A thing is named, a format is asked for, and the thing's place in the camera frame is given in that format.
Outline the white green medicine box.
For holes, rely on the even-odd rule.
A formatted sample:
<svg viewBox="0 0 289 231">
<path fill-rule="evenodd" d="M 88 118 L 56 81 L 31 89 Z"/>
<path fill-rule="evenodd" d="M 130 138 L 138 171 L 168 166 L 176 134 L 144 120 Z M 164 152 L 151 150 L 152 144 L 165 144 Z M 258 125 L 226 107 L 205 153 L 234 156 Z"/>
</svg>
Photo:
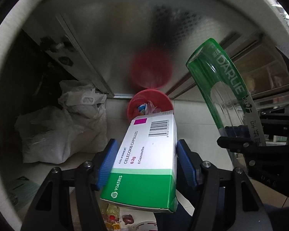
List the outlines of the white green medicine box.
<svg viewBox="0 0 289 231">
<path fill-rule="evenodd" d="M 176 144 L 172 110 L 135 117 L 100 198 L 126 208 L 175 212 Z"/>
</svg>

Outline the green Darlie toothpaste box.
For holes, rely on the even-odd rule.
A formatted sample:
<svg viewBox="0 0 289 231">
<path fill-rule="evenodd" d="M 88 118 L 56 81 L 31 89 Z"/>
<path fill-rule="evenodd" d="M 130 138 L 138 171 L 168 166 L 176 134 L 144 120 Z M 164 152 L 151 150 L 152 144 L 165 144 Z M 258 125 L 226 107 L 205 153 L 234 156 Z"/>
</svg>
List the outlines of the green Darlie toothpaste box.
<svg viewBox="0 0 289 231">
<path fill-rule="evenodd" d="M 266 146 L 260 117 L 250 92 L 225 50 L 210 38 L 186 63 L 209 108 L 220 136 Z"/>
</svg>

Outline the red plastic trash bin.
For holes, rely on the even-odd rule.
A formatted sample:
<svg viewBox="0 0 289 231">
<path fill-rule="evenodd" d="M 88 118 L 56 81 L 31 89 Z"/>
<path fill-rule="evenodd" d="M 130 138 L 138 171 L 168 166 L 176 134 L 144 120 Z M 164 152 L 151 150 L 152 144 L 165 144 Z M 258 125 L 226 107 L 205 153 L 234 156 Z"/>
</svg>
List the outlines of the red plastic trash bin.
<svg viewBox="0 0 289 231">
<path fill-rule="evenodd" d="M 131 122 L 135 117 L 174 110 L 169 97 L 155 89 L 146 89 L 132 97 L 127 108 L 127 118 Z"/>
</svg>

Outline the white plastic bag on floor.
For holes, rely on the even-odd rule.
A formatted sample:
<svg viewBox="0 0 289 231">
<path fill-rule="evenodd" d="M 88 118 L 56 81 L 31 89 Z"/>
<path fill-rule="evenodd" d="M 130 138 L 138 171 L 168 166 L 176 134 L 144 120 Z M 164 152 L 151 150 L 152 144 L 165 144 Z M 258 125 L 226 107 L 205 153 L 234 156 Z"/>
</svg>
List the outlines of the white plastic bag on floor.
<svg viewBox="0 0 289 231">
<path fill-rule="evenodd" d="M 98 153 L 107 144 L 106 94 L 89 80 L 64 80 L 60 87 L 60 108 L 17 118 L 24 163 L 61 164 L 78 152 Z"/>
</svg>

